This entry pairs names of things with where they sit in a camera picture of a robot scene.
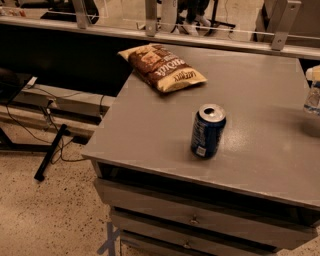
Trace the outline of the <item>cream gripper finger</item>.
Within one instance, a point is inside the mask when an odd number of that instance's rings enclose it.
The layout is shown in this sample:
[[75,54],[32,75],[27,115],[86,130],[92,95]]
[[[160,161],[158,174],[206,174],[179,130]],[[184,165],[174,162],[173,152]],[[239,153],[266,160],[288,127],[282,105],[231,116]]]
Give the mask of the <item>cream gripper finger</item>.
[[308,81],[320,82],[320,65],[308,68],[305,75]]

